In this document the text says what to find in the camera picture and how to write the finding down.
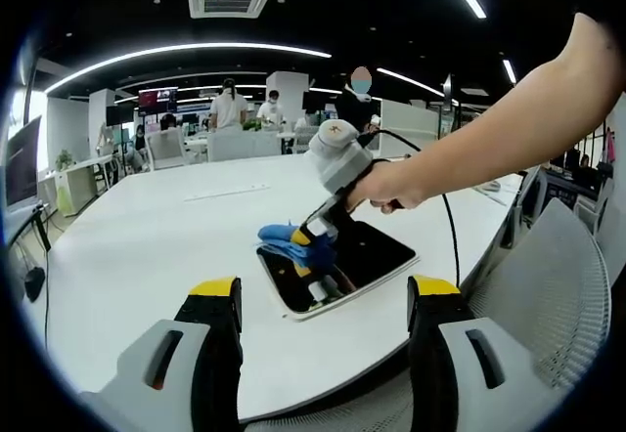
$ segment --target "white pillar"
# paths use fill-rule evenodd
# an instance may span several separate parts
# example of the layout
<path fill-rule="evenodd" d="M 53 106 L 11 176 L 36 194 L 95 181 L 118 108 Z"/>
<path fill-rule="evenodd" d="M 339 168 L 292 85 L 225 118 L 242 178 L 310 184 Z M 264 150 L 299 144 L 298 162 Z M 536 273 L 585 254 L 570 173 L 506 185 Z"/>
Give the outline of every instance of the white pillar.
<path fill-rule="evenodd" d="M 304 92 L 309 91 L 308 73 L 277 71 L 267 77 L 266 85 L 266 99 L 271 90 L 278 90 L 281 95 L 279 103 L 283 107 L 286 120 L 296 122 L 304 117 L 302 100 Z"/>
<path fill-rule="evenodd" d="M 89 152 L 92 157 L 98 156 L 96 147 L 100 136 L 100 127 L 107 122 L 107 107 L 115 105 L 113 90 L 100 90 L 89 95 Z"/>

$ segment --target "blue cloth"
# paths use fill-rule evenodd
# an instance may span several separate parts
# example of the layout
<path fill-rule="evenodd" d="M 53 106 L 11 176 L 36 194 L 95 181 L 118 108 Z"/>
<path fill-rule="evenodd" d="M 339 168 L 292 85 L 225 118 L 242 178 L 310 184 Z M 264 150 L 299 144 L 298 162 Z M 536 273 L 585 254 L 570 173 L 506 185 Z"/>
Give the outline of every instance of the blue cloth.
<path fill-rule="evenodd" d="M 302 246 L 291 242 L 295 225 L 267 225 L 258 232 L 263 242 L 261 247 L 274 254 L 279 254 L 302 268 L 330 269 L 335 263 L 336 253 L 331 248 L 331 239 L 322 235 L 315 238 L 312 244 Z"/>

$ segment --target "ceiling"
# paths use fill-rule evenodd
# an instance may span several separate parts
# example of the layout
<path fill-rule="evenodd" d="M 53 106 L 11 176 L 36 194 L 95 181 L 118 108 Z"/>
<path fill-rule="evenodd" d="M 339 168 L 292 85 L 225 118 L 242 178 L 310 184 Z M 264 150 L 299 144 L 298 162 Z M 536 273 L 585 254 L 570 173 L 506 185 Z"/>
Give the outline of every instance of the ceiling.
<path fill-rule="evenodd" d="M 39 54 L 71 71 L 129 52 L 199 42 L 272 43 L 333 56 L 242 49 L 164 53 L 104 67 L 51 95 L 84 97 L 103 88 L 136 95 L 156 86 L 217 85 L 225 76 L 240 84 L 263 84 L 264 75 L 275 70 L 306 72 L 317 87 L 340 89 L 343 75 L 365 65 L 374 76 L 375 96 L 438 99 L 376 73 L 384 67 L 437 90 L 452 72 L 458 100 L 491 104 L 511 88 L 502 60 L 510 59 L 517 77 L 523 76 L 559 52 L 572 21 L 570 0 L 478 0 L 485 20 L 464 0 L 269 0 L 256 20 L 192 20 L 187 0 L 158 1 L 56 0 L 46 14 Z M 233 73 L 240 71 L 263 75 Z M 198 75 L 207 72 L 229 73 Z M 180 78 L 157 80 L 173 76 Z M 35 88 L 43 90 L 60 78 L 38 72 Z M 138 82 L 148 83 L 129 86 Z M 489 96 L 467 95 L 461 88 L 483 89 Z M 260 99 L 263 92 L 256 94 Z"/>

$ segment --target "white shirt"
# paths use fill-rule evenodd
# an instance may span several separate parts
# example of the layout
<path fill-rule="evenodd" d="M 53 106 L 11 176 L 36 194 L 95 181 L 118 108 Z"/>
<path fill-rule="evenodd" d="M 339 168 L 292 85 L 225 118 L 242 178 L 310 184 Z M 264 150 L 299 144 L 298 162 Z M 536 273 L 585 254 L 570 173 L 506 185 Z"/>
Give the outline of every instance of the white shirt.
<path fill-rule="evenodd" d="M 258 114 L 256 117 L 265 117 L 274 124 L 281 125 L 283 123 L 283 107 L 281 107 L 280 103 L 270 103 L 265 102 L 261 105 L 261 108 L 258 109 Z"/>
<path fill-rule="evenodd" d="M 235 100 L 230 93 L 222 93 L 213 100 L 211 114 L 217 114 L 217 129 L 242 127 L 240 122 L 242 111 L 247 110 L 247 101 L 240 94 L 235 94 Z"/>

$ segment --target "black ceiling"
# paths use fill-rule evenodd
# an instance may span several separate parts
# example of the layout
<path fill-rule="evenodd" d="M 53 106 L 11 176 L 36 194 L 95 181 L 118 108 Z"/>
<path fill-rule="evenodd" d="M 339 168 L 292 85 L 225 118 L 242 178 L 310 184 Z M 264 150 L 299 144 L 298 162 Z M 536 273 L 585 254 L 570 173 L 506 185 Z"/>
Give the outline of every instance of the black ceiling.
<path fill-rule="evenodd" d="M 376 74 L 385 67 L 440 89 L 453 72 L 456 86 L 486 90 L 493 102 L 510 89 L 502 58 L 518 76 L 559 51 L 572 20 L 570 0 L 479 0 L 479 20 L 464 0 L 269 0 L 260 18 L 192 20 L 187 0 L 61 0 L 44 31 L 40 55 L 71 70 L 133 51 L 210 41 L 265 42 L 324 51 L 329 60 L 291 53 L 196 50 L 147 56 L 105 67 L 70 82 L 53 96 L 84 96 L 102 88 L 212 71 L 307 72 L 316 86 L 339 89 L 342 73 L 366 65 L 371 93 L 392 100 L 433 100 L 430 93 Z M 221 83 L 221 76 L 189 76 L 139 88 Z M 264 83 L 259 75 L 239 83 Z M 38 74 L 35 88 L 55 78 Z M 479 97 L 458 94 L 463 102 Z"/>

